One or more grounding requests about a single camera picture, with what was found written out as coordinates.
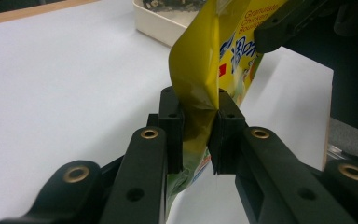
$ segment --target snack bag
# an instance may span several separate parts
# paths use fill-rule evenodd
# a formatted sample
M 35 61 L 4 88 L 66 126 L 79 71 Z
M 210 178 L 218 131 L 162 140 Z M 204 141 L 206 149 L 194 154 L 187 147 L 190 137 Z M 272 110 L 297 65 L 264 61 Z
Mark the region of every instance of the snack bag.
M 261 59 L 253 31 L 285 1 L 208 0 L 172 47 L 170 76 L 186 122 L 184 170 L 168 176 L 169 205 L 210 160 L 206 146 L 219 109 L 219 88 L 241 104 Z

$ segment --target white table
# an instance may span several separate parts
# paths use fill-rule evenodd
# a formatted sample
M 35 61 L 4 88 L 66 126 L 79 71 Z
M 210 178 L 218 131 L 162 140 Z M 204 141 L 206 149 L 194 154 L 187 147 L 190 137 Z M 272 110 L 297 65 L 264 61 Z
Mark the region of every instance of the white table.
M 124 154 L 158 112 L 170 49 L 137 32 L 133 18 L 131 1 L 102 0 L 0 23 L 0 219 L 23 215 L 65 163 L 104 166 Z M 332 76 L 279 49 L 266 55 L 241 110 L 321 168 Z M 233 176 L 212 176 L 211 167 L 175 201 L 169 223 L 246 222 Z

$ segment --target white table surface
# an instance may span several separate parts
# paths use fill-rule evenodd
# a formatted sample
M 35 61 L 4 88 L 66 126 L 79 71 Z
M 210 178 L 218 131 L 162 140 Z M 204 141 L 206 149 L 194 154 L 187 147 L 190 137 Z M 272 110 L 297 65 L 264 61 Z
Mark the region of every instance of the white table surface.
M 124 154 L 158 112 L 159 92 L 171 85 L 170 49 L 137 32 L 133 18 L 131 1 L 102 0 L 0 23 L 0 219 L 23 215 L 65 163 L 104 166 Z M 332 77 L 279 49 L 263 59 L 241 110 L 321 168 Z M 233 176 L 212 176 L 212 165 L 168 220 L 246 222 Z

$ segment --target mounting hole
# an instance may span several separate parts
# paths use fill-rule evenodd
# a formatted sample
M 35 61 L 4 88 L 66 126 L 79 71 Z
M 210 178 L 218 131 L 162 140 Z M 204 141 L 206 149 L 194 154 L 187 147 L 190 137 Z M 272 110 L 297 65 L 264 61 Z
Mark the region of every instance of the mounting hole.
M 316 194 L 310 190 L 310 189 L 306 189 L 306 188 L 301 188 L 298 190 L 298 195 L 305 200 L 309 200 L 309 201 L 313 201 L 316 199 Z
M 261 129 L 253 129 L 251 133 L 256 138 L 262 138 L 262 139 L 269 138 L 269 133 Z
M 147 129 L 141 132 L 141 136 L 145 139 L 152 139 L 158 136 L 158 132 L 153 129 Z
M 89 175 L 89 173 L 89 168 L 84 165 L 70 167 L 63 175 L 63 181 L 71 184 L 77 183 L 84 180 Z
M 143 197 L 145 196 L 145 193 L 142 189 L 130 189 L 127 192 L 127 200 L 129 200 L 130 202 L 138 202 L 139 200 L 141 200 Z
M 343 163 L 338 166 L 338 170 L 346 177 L 358 181 L 358 167 L 357 166 Z

